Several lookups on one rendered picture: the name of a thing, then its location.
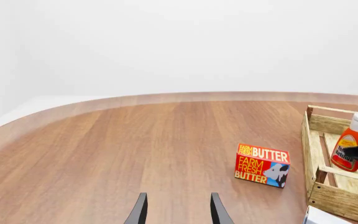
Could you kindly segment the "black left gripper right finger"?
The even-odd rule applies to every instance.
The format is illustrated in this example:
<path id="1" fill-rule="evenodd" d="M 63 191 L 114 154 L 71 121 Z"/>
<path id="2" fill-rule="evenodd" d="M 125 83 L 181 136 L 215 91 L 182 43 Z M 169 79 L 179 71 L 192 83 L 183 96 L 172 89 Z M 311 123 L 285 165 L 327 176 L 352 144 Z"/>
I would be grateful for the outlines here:
<path id="1" fill-rule="evenodd" d="M 234 224 L 217 192 L 211 193 L 210 211 L 213 224 Z"/>

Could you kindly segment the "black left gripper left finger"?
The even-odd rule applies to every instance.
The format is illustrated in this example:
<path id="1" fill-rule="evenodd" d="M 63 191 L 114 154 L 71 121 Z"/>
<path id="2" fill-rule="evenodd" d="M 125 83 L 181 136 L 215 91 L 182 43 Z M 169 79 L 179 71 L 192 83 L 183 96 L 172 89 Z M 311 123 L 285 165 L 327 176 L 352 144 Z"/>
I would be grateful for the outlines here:
<path id="1" fill-rule="evenodd" d="M 125 220 L 124 224 L 145 224 L 147 219 L 147 210 L 148 210 L 148 200 L 147 194 L 142 192 L 139 194 L 139 197 Z"/>

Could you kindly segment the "wooden slat tray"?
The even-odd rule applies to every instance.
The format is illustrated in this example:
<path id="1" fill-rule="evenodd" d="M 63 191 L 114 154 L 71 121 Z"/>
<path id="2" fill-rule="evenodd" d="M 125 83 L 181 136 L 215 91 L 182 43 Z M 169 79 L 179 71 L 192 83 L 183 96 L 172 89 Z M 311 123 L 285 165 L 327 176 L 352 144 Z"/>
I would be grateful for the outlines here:
<path id="1" fill-rule="evenodd" d="M 350 121 L 316 115 L 309 105 L 301 123 L 308 205 L 358 222 L 358 171 L 344 171 L 327 161 Z"/>

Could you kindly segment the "red butter box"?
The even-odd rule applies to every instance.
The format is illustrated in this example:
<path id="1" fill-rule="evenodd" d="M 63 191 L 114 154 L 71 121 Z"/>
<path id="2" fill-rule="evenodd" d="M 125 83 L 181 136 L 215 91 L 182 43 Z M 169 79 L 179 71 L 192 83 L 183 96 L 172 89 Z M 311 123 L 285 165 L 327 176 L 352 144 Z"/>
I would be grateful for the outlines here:
<path id="1" fill-rule="evenodd" d="M 287 151 L 240 143 L 237 147 L 234 177 L 284 188 L 290 171 Z"/>

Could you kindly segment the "white box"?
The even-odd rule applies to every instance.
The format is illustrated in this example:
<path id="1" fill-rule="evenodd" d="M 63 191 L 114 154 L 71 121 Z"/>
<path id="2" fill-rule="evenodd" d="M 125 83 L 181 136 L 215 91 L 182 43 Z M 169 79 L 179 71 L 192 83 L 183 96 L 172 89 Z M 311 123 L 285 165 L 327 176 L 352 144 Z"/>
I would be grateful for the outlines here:
<path id="1" fill-rule="evenodd" d="M 353 224 L 318 208 L 308 206 L 302 224 Z"/>

